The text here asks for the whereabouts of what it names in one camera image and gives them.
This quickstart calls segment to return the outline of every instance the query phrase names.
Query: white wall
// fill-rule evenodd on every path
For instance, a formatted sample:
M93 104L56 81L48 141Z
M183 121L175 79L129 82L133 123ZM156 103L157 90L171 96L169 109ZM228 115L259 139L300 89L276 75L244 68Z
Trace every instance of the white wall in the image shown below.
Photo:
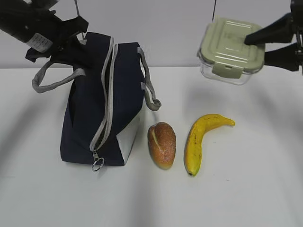
M196 52L214 0L78 0L89 31L111 35L116 42L139 42L151 66L197 65ZM76 16L74 0L54 9L62 19ZM39 67L24 59L28 47L0 32L0 68Z

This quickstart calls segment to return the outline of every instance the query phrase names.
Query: cable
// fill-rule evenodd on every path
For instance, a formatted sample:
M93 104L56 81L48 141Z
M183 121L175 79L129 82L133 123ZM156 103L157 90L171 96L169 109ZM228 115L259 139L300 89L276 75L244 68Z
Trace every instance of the cable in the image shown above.
M78 14L78 16L80 17L80 12L79 12L79 7L78 7L78 2L77 2L77 0L75 0L75 5L76 5L77 14Z
M217 0L214 0L214 11L213 11L213 21L214 21L214 13L216 11Z

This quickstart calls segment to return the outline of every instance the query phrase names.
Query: bread roll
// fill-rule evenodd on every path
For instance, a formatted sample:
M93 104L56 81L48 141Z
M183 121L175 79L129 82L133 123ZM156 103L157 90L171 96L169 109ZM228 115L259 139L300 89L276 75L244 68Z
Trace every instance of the bread roll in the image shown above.
M176 135L173 128L160 122L148 129L148 147L154 162L162 169L171 168L176 154Z

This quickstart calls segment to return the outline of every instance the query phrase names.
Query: toy banana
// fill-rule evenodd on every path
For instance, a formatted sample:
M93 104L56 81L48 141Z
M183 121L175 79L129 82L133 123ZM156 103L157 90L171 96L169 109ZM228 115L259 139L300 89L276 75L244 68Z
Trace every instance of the toy banana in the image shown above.
M191 128L184 154L185 167L190 176L196 176L202 161L202 138L208 131L222 125L234 126L235 122L218 114L200 117Z

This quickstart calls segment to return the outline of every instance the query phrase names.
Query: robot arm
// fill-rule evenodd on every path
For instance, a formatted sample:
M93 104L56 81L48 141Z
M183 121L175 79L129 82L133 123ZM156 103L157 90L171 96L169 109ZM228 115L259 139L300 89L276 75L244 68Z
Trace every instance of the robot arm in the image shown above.
M59 0L0 0L0 30L26 43L31 48L26 58L51 57L54 62L65 62L73 56L72 63L87 67L92 60L82 48L76 35L86 32L88 22L82 17L62 21L49 8Z
M265 65L298 71L303 64L303 0L291 1L291 13L245 39L247 45L266 43L291 43L293 36L297 43L265 53Z

